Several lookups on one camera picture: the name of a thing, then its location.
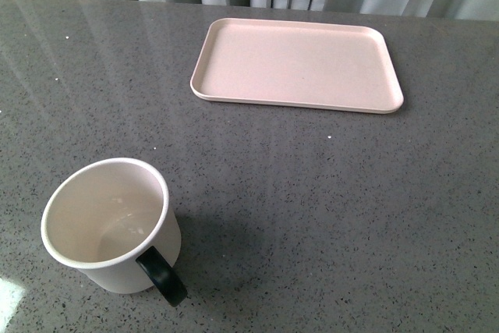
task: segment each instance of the tray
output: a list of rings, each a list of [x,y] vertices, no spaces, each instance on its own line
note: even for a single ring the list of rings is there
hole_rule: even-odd
[[[208,101],[389,113],[404,101],[369,27],[262,19],[211,24],[190,86]]]

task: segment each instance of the quartz countertop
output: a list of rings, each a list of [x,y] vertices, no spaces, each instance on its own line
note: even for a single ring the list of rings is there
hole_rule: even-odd
[[[499,23],[110,0],[0,9],[5,332],[499,327]],[[203,101],[189,79],[224,17],[372,27],[405,103],[373,115]],[[177,308],[156,289],[106,292],[42,245],[57,186],[113,157],[167,181],[189,290]]]

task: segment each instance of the ceramic mug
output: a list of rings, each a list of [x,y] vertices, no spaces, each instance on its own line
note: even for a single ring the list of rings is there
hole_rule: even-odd
[[[187,295],[171,267],[181,236],[168,187],[143,161],[113,158],[71,175],[48,201],[41,237],[58,262],[110,292],[156,285],[173,306]]]

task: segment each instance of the mug rim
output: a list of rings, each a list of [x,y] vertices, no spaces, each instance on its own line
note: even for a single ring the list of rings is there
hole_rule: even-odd
[[[147,238],[138,246],[133,248],[127,253],[124,253],[123,255],[120,255],[119,257],[114,257],[109,260],[103,260],[103,261],[94,261],[94,262],[86,262],[86,261],[79,261],[79,260],[74,260],[69,257],[65,257],[61,253],[59,253],[56,248],[52,245],[51,240],[48,238],[48,229],[47,229],[47,223],[48,223],[48,216],[49,212],[51,209],[51,206],[55,200],[55,198],[59,195],[59,193],[65,188],[65,186],[74,180],[78,175],[81,175],[82,173],[99,167],[101,165],[108,165],[108,164],[132,164],[132,165],[138,165],[144,169],[146,169],[151,175],[153,175],[156,180],[159,182],[161,186],[161,191],[163,193],[163,207],[161,208],[161,215],[159,219],[157,220],[156,225],[154,226],[153,230],[149,233]],[[152,165],[146,163],[145,161],[141,161],[138,159],[134,158],[110,158],[110,159],[104,159],[100,161],[96,161],[90,165],[87,165],[86,167],[81,168],[80,170],[74,172],[70,177],[68,177],[59,187],[55,190],[55,192],[51,195],[50,199],[47,202],[47,205],[45,206],[44,213],[41,218],[41,239],[42,242],[45,246],[45,249],[51,254],[51,256],[56,259],[59,263],[64,264],[68,267],[73,267],[77,269],[101,269],[105,267],[111,267],[116,264],[120,264],[126,260],[132,259],[134,257],[138,257],[151,243],[152,239],[157,235],[159,232],[161,226],[163,225],[165,219],[166,219],[166,214],[168,213],[168,203],[169,203],[169,196],[168,196],[168,186],[166,185],[165,178],[161,175],[161,173]]]

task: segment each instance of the black handle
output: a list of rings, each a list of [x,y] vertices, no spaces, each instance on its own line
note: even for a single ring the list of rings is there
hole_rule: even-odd
[[[186,287],[156,247],[149,247],[135,261],[173,307],[178,306],[186,298]]]

